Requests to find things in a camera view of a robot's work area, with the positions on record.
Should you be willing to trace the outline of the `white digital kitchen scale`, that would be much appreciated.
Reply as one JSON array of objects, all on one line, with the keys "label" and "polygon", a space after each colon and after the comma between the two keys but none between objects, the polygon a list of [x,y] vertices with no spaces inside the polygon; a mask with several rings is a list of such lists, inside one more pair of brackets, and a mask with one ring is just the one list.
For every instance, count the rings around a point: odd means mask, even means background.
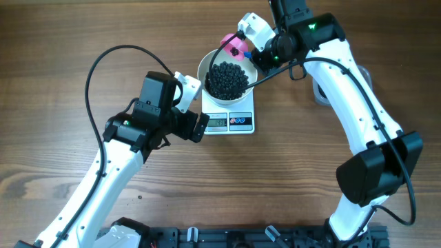
[{"label": "white digital kitchen scale", "polygon": [[209,116],[205,135],[253,134],[255,131],[253,91],[227,105],[203,91],[202,112]]}]

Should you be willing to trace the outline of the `pink scoop with blue handle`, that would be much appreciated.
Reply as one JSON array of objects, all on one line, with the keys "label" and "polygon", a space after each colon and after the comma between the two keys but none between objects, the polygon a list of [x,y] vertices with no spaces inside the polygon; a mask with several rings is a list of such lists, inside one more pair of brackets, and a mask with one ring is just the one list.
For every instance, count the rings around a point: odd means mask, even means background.
[{"label": "pink scoop with blue handle", "polygon": [[249,51],[249,46],[246,41],[242,41],[236,37],[232,39],[223,50],[233,59],[237,61],[243,61],[244,59],[250,59],[252,57]]}]

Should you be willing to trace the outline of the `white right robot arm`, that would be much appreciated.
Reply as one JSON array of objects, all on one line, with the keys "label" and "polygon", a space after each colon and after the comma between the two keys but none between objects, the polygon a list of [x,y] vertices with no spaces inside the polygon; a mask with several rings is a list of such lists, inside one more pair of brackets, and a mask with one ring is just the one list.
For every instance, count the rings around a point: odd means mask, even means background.
[{"label": "white right robot arm", "polygon": [[238,31],[254,44],[249,59],[265,79],[299,65],[341,122],[353,156],[336,171],[342,197],[326,226],[333,244],[347,247],[362,238],[374,213],[401,186],[416,208],[411,175],[423,142],[417,132],[404,133],[381,106],[334,15],[314,16],[304,1],[269,5],[273,25],[248,13]]}]

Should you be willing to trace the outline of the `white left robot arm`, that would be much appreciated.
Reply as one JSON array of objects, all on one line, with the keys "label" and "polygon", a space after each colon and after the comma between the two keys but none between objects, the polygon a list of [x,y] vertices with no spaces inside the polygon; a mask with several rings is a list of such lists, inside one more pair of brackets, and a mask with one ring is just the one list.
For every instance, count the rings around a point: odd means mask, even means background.
[{"label": "white left robot arm", "polygon": [[148,72],[133,112],[109,119],[95,161],[73,195],[32,247],[111,247],[130,242],[137,246],[142,235],[127,231],[124,237],[99,238],[102,224],[118,196],[142,168],[152,151],[168,146],[168,134],[200,142],[208,116],[189,110],[203,83],[177,72],[174,76]]}]

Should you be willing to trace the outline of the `white round bowl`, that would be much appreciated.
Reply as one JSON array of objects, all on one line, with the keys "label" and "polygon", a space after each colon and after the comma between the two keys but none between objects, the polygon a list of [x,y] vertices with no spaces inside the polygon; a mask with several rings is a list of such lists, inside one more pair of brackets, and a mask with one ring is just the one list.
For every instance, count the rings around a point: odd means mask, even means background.
[{"label": "white round bowl", "polygon": [[[207,93],[208,93],[208,91],[205,89],[205,77],[206,77],[206,74],[209,72],[209,65],[210,65],[210,62],[211,62],[213,56],[215,55],[215,53],[216,53],[216,50],[212,50],[211,52],[209,52],[202,59],[202,61],[199,64],[199,67],[198,67],[198,72],[197,72],[198,80],[202,82],[203,91],[206,91]],[[231,58],[225,51],[221,51],[221,52],[219,52],[218,56],[214,59],[213,65],[214,64],[221,64],[222,62],[233,63],[233,64],[241,66],[242,69],[245,71],[245,74],[248,76],[248,82],[249,82],[248,85],[255,83],[257,81],[258,72],[253,67],[252,63],[249,60],[244,59],[243,61],[237,61],[237,60]],[[253,91],[253,87],[249,87],[247,89],[245,89],[245,87],[243,88],[245,90],[245,93],[239,99],[243,98],[243,96],[246,95],[248,92]],[[214,98],[214,99],[216,99],[217,101],[220,101],[220,104],[226,104],[226,105],[231,104],[231,102],[234,101],[234,100],[225,101],[225,100],[220,100],[217,98]]]}]

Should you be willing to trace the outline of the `black beans in bowl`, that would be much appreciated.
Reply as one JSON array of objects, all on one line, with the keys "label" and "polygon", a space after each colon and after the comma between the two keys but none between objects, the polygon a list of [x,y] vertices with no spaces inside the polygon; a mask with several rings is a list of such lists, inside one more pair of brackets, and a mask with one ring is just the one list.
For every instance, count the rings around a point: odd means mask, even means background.
[{"label": "black beans in bowl", "polygon": [[214,85],[211,84],[209,72],[205,77],[205,89],[214,98],[231,101],[239,99],[244,93],[243,89],[248,85],[248,76],[241,66],[222,62],[212,66],[212,79]]}]

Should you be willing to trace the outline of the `clear plastic container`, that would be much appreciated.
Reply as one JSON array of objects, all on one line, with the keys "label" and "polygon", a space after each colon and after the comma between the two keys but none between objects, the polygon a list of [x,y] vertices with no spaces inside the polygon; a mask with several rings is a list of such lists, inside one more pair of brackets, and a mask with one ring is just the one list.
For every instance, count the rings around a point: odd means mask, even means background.
[{"label": "clear plastic container", "polygon": [[[358,69],[360,70],[361,75],[363,76],[363,78],[367,82],[368,86],[372,90],[373,83],[372,83],[371,75],[370,75],[368,69],[361,66],[361,65],[358,65]],[[319,86],[318,82],[315,79],[312,79],[312,86],[313,86],[314,97],[315,97],[316,103],[319,105],[330,107],[331,104],[330,104],[329,100],[327,99],[325,93],[323,92],[322,88]]]}]

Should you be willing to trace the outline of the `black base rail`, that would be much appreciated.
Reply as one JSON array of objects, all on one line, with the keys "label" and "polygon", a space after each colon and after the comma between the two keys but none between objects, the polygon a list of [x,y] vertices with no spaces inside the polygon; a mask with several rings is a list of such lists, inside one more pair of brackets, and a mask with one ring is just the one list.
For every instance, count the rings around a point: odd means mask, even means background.
[{"label": "black base rail", "polygon": [[322,226],[277,229],[189,229],[153,227],[146,247],[344,247]]}]

